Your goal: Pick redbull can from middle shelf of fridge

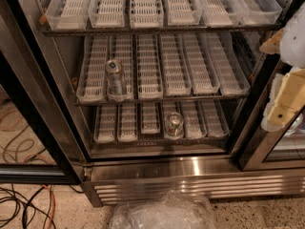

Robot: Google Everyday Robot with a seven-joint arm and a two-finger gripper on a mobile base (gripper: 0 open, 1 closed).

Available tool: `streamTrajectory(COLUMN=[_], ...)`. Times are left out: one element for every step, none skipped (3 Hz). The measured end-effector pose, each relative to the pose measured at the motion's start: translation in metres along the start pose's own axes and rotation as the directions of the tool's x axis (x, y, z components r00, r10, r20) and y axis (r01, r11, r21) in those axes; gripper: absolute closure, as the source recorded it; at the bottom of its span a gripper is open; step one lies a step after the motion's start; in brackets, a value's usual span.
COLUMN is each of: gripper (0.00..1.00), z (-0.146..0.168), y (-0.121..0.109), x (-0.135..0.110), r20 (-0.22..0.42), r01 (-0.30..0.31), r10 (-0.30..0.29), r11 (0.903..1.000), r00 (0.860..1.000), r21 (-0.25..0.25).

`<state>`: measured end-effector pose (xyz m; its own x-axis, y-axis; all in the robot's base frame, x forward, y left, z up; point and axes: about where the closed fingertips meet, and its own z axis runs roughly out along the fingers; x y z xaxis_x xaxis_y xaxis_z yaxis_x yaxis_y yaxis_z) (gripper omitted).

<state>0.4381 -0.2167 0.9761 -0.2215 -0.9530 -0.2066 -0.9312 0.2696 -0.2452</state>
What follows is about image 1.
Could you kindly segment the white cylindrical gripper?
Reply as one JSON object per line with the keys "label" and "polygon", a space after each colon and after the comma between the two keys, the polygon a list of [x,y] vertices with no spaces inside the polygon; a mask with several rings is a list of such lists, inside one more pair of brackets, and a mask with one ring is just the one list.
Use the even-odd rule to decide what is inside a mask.
{"label": "white cylindrical gripper", "polygon": [[287,22],[265,41],[259,50],[280,54],[283,62],[297,68],[277,73],[270,91],[261,127],[267,132],[283,129],[305,106],[305,2]]}

